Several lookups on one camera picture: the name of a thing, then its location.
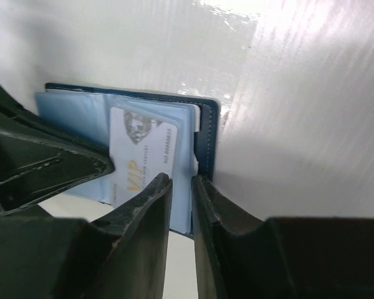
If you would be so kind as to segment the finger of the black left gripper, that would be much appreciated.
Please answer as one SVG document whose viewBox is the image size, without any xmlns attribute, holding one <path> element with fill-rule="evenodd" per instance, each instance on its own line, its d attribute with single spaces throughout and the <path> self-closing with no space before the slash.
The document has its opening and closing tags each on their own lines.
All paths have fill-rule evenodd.
<svg viewBox="0 0 374 299">
<path fill-rule="evenodd" d="M 107 149 L 52 126 L 0 85 L 0 216 L 114 169 Z"/>
</svg>

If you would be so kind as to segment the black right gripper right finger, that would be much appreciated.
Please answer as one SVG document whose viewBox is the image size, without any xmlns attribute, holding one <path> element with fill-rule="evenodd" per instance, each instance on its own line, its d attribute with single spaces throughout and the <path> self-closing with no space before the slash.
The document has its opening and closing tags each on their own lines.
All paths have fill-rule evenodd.
<svg viewBox="0 0 374 299">
<path fill-rule="evenodd" d="M 200 298 L 374 298 L 374 219 L 261 221 L 195 176 Z"/>
</svg>

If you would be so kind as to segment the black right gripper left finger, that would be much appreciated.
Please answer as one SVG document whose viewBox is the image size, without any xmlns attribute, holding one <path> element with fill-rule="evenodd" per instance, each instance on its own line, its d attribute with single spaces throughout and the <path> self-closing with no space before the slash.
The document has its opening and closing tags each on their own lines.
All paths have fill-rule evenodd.
<svg viewBox="0 0 374 299">
<path fill-rule="evenodd" d="M 172 181 L 85 219 L 0 216 L 0 298 L 161 298 Z"/>
</svg>

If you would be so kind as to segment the blue leather card holder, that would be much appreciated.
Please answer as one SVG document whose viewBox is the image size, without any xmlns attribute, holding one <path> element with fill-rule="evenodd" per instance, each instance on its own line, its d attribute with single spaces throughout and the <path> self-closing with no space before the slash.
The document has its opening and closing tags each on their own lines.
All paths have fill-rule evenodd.
<svg viewBox="0 0 374 299">
<path fill-rule="evenodd" d="M 35 99 L 44 120 L 108 151 L 113 107 L 176 125 L 170 229 L 193 235 L 191 178 L 197 174 L 213 177 L 219 118 L 216 100 L 60 83 L 47 83 Z M 111 205 L 113 173 L 74 187 L 70 194 Z"/>
</svg>

